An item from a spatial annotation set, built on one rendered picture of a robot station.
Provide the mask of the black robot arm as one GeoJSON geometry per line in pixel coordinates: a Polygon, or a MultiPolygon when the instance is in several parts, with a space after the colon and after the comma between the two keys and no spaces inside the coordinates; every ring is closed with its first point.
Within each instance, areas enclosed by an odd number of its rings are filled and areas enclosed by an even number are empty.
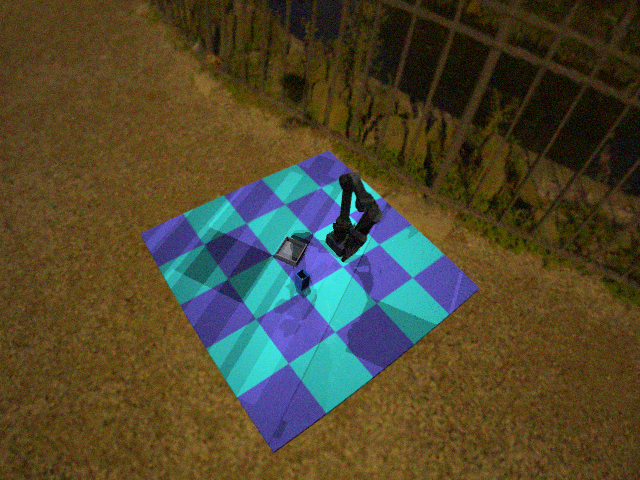
{"type": "Polygon", "coordinates": [[[347,175],[340,175],[339,183],[342,188],[342,201],[340,215],[336,219],[336,223],[333,223],[334,234],[332,237],[341,243],[348,239],[348,236],[355,229],[355,223],[349,218],[352,193],[356,195],[355,207],[359,212],[365,212],[359,222],[366,224],[370,229],[373,225],[378,223],[383,218],[383,212],[379,208],[380,206],[374,199],[373,195],[367,192],[360,173],[349,173],[347,175]]]}

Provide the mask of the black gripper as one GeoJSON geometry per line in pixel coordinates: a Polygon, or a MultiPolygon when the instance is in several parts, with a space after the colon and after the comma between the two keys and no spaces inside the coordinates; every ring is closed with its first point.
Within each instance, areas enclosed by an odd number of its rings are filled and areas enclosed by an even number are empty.
{"type": "Polygon", "coordinates": [[[349,236],[349,239],[346,239],[344,242],[344,254],[342,256],[341,261],[344,262],[352,255],[354,255],[359,248],[361,248],[367,241],[367,235],[370,233],[370,228],[361,222],[358,222],[355,226],[355,229],[349,236]],[[363,243],[363,244],[362,244],[363,243]]]}

